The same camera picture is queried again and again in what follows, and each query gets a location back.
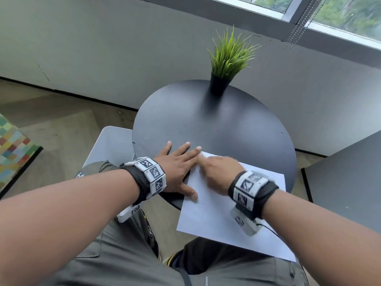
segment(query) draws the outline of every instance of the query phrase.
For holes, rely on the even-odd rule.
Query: leg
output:
[[[109,162],[84,167],[77,177],[117,169]],[[181,285],[175,270],[162,264],[154,253],[143,212],[126,222],[110,221],[82,253],[41,285]]]
[[[258,252],[196,238],[185,245],[179,266],[191,275],[192,283],[209,285],[307,286],[300,264]]]

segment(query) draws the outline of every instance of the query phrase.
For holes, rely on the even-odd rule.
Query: metal chain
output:
[[[317,6],[320,4],[322,0],[311,0],[311,2],[308,4],[306,10],[303,12],[302,17],[298,21],[298,23],[295,25],[294,29],[292,30],[290,36],[288,37],[286,44],[284,45],[283,49],[286,49],[289,44],[290,48],[294,47],[296,43],[298,43],[300,37],[304,34],[308,26],[306,26],[306,23],[308,20],[311,18],[312,14],[315,12]],[[311,19],[310,23],[312,20],[316,17],[317,13],[320,11],[320,9],[323,7],[327,0],[324,0],[323,4],[321,4],[320,8],[314,15],[314,17]]]

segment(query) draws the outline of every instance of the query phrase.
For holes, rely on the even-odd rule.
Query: white paper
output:
[[[203,155],[205,157],[213,156],[205,152]],[[280,189],[286,188],[283,174],[245,163],[241,164],[246,170],[264,173]],[[247,236],[230,216],[230,210],[235,206],[235,202],[231,198],[221,196],[209,189],[198,166],[190,173],[188,185],[197,191],[198,201],[193,202],[190,198],[185,197],[177,225],[178,231],[295,262],[293,252],[265,227],[262,227],[254,236]]]

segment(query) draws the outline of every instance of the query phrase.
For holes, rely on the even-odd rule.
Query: round table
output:
[[[154,158],[172,141],[172,150],[185,142],[191,148],[283,173],[286,191],[295,183],[295,149],[283,124],[260,101],[229,86],[221,97],[208,92],[208,80],[187,80],[165,86],[140,107],[134,122],[137,157]],[[181,209],[184,196],[160,193]]]

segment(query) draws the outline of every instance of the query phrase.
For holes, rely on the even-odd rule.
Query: black cable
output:
[[[275,233],[273,230],[271,230],[268,226],[265,226],[264,224],[256,224],[257,226],[262,226],[262,227],[265,227],[265,228],[267,228],[267,229],[269,229],[270,231],[272,231],[272,233],[275,235],[275,236],[277,236],[279,239],[280,239],[280,237],[278,236],[278,234],[277,233]]]
[[[275,233],[273,230],[271,230],[268,226],[265,226],[264,224],[258,224],[258,223],[256,223],[256,225],[257,225],[257,226],[263,226],[263,227],[267,228],[268,230],[272,231],[272,233],[280,239],[280,237],[278,236],[278,234]],[[304,267],[302,266],[302,264],[300,264],[300,267],[302,267],[302,270],[303,270],[303,272],[304,272],[304,277],[305,277],[305,278],[307,279],[307,281],[308,281],[306,271],[304,270]]]

